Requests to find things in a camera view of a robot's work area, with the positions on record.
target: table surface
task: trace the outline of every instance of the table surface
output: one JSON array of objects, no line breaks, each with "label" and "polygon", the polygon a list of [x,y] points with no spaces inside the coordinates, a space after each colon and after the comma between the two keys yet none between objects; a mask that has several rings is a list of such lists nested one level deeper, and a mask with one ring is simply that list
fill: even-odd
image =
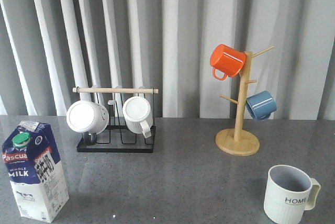
[{"label": "table surface", "polygon": [[[259,151],[233,156],[215,135],[234,120],[157,118],[153,153],[77,153],[81,135],[65,117],[0,116],[0,143],[21,120],[51,124],[70,199],[53,223],[272,223],[263,211],[268,169],[296,166],[321,184],[301,223],[335,220],[335,121],[244,121]],[[19,216],[0,165],[1,223],[42,223]]]}]

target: blue mug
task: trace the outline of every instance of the blue mug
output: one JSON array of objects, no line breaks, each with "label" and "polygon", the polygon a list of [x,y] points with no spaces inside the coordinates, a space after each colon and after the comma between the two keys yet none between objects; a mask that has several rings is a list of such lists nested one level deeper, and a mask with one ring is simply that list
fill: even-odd
[{"label": "blue mug", "polygon": [[248,97],[245,106],[251,117],[259,121],[270,118],[271,113],[277,110],[276,102],[268,91]]}]

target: white home mug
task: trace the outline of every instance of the white home mug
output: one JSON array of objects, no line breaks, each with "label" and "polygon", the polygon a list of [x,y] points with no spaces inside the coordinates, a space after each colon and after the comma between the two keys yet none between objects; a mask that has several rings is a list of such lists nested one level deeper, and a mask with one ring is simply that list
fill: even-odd
[{"label": "white home mug", "polygon": [[100,104],[80,100],[70,106],[66,121],[73,131],[99,134],[106,129],[109,114]]},{"label": "white home mug", "polygon": [[142,133],[145,138],[151,136],[152,115],[149,101],[143,97],[129,98],[123,108],[126,125],[133,133]]},{"label": "white home mug", "polygon": [[320,184],[289,165],[269,169],[264,198],[266,215],[277,224],[298,224],[305,210],[312,210]]}]

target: milk carton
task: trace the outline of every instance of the milk carton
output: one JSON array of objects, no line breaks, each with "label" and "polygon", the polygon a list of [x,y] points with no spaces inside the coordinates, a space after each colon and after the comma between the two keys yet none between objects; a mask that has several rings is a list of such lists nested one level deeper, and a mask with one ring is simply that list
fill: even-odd
[{"label": "milk carton", "polygon": [[21,216],[52,222],[69,195],[51,126],[22,121],[2,152]]}]

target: orange mug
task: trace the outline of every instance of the orange mug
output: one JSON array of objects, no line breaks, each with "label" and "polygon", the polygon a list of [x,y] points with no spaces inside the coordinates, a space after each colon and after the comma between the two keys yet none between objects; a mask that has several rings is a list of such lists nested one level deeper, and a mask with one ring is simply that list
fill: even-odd
[{"label": "orange mug", "polygon": [[[210,57],[210,65],[213,66],[213,76],[216,79],[225,80],[227,76],[233,77],[237,75],[242,69],[246,58],[247,56],[244,52],[220,44]],[[224,73],[223,77],[216,75],[217,69]]]}]

